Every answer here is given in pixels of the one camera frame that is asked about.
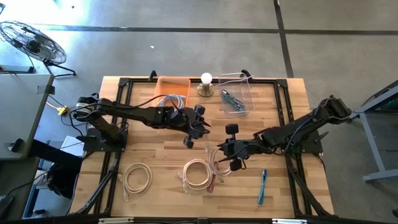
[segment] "concrete floor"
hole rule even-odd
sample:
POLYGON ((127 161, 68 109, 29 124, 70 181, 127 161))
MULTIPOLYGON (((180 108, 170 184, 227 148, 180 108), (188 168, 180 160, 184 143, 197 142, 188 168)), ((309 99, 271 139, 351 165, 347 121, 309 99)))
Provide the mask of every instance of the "concrete floor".
MULTIPOLYGON (((0 21, 278 28, 271 0, 32 2, 6 1, 0 21)), ((394 0, 280 0, 280 5, 286 29, 398 30, 398 3, 394 0)), ((79 96, 98 92, 105 75, 148 76, 151 70, 159 75, 219 75, 246 68, 257 77, 287 77, 279 34, 42 31, 65 49, 68 58, 63 65, 78 74, 54 81, 55 97, 66 105, 74 105, 79 96)), ((355 109, 395 81, 398 50, 393 46, 397 44, 396 35, 287 35, 294 77, 304 78, 312 108, 334 94, 355 109)), ((2 63, 30 64, 24 54, 5 42, 0 42, 0 51, 2 63)), ((40 62, 34 63, 39 73, 47 73, 40 62)), ((398 208, 398 178, 371 184, 362 181, 362 175, 377 168, 361 123, 327 125, 322 131, 330 132, 323 139, 323 147, 335 213, 346 218, 398 222, 391 213, 398 208)), ((54 110, 46 108, 36 139, 61 140, 66 135, 74 136, 76 131, 63 126, 54 110)))

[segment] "fan guard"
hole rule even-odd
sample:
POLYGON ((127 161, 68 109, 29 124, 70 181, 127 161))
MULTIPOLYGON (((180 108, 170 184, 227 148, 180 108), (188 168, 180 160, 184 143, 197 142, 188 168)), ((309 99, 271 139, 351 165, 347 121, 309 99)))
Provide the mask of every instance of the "fan guard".
POLYGON ((65 51, 41 31, 21 22, 0 22, 0 34, 21 52, 42 62, 59 65, 67 60, 65 51))

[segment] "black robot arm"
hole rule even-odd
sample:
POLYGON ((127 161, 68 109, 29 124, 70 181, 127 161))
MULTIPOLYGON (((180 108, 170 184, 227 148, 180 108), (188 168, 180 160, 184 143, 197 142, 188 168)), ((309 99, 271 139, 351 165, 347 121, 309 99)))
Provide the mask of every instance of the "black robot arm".
POLYGON ((210 133, 205 128, 209 125, 202 116, 205 113, 205 108, 201 105, 196 105, 194 109, 176 110, 173 106, 151 106, 148 108, 139 106, 124 105, 104 98, 96 99, 92 96, 80 97, 73 116, 78 121, 89 122, 101 132, 102 140, 113 144, 124 141, 123 131, 125 130, 121 130, 114 124, 109 124, 103 118, 104 115, 141 121, 146 126, 155 129, 171 129, 187 133, 188 136, 185 137, 183 143, 188 148, 193 147, 192 139, 202 138, 203 134, 210 133))
POLYGON ((327 123, 340 124, 347 121, 351 110, 341 99, 333 96, 322 100, 309 114, 281 127, 267 128, 253 134, 253 139, 237 140, 237 124, 226 126, 226 133, 231 137, 219 147, 226 158, 219 161, 231 161, 231 170, 242 169, 244 159, 253 154, 285 154, 292 153, 292 148, 298 147, 308 136, 327 123))

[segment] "wooden tabletop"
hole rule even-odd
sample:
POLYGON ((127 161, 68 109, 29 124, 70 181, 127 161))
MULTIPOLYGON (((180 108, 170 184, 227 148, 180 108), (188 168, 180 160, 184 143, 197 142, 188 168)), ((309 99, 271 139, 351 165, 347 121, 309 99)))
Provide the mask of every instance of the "wooden tabletop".
MULTIPOLYGON (((99 96, 116 99, 120 77, 104 77, 99 96)), ((301 78, 288 78, 289 93, 295 118, 310 111, 304 81, 301 78)), ((246 170, 232 172, 224 178, 224 183, 216 180, 213 193, 206 190, 184 193, 182 181, 175 175, 182 172, 185 163, 192 159, 206 160, 206 142, 213 147, 224 142, 225 125, 239 124, 237 139, 252 138, 252 134, 264 128, 279 126, 276 111, 274 87, 267 84, 251 84, 254 110, 245 118, 225 118, 220 94, 210 98, 200 97, 197 84, 191 84, 188 107, 201 104, 206 108, 205 121, 211 125, 209 135, 195 140, 193 149, 182 144, 184 133, 170 130, 156 130, 138 121, 128 121, 129 136, 126 150, 121 156, 119 173, 130 164, 143 162, 153 172, 150 189, 144 194, 130 194, 130 200, 123 199, 123 187, 116 183, 111 215, 113 217, 236 217, 236 218, 289 218, 294 217, 292 197, 285 158, 275 155, 254 155, 247 160, 246 170), (261 172, 269 171, 263 205, 257 204, 261 186, 261 172)), ((137 105, 154 96, 155 83, 135 83, 132 88, 131 105, 137 105)), ((89 199, 100 179, 103 152, 95 152, 81 167, 71 212, 77 211, 89 199)), ((333 213, 328 184, 321 162, 313 155, 304 154, 303 164, 308 188, 324 208, 333 213)), ((191 182, 200 183, 206 172, 200 165, 188 170, 191 182)), ((146 182, 144 171, 133 172, 129 177, 132 187, 146 182)), ((108 197, 108 187, 104 190, 102 209, 108 197)), ((301 191, 298 190, 300 208, 304 211, 301 191)))

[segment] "white light bulb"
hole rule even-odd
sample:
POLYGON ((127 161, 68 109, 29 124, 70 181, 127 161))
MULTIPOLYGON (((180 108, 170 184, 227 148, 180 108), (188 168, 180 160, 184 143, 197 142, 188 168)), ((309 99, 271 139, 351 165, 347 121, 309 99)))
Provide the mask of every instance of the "white light bulb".
POLYGON ((204 73, 201 77, 200 80, 203 82, 203 84, 207 85, 210 84, 212 81, 213 77, 211 76, 210 73, 204 73))

